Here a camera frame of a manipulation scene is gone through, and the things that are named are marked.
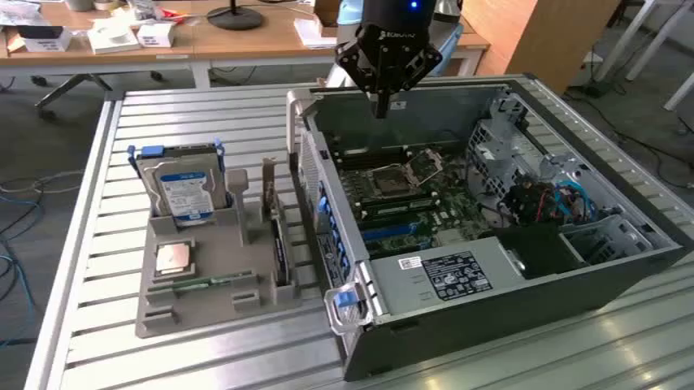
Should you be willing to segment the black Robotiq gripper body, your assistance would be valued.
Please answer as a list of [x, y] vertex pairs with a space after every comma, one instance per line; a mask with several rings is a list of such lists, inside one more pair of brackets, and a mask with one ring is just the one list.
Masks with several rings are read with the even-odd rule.
[[431, 44], [434, 1], [366, 1], [355, 35], [378, 72], [382, 93], [382, 54], [391, 47]]

